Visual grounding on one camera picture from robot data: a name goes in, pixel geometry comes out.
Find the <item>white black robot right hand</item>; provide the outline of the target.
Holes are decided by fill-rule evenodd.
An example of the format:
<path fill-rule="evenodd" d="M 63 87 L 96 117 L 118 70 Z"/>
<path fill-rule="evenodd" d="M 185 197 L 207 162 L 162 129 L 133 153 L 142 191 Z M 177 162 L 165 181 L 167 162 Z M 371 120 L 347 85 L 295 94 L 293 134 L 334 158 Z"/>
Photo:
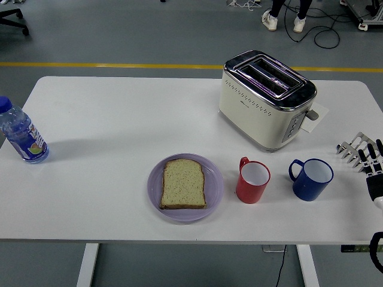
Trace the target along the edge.
<path fill-rule="evenodd" d="M 378 160 L 372 143 L 367 143 L 367 150 L 371 161 L 367 160 L 367 156 L 362 149 L 358 150 L 358 154 L 363 163 L 363 172 L 366 174 L 366 184 L 370 198 L 375 206 L 382 210 L 382 163 Z"/>

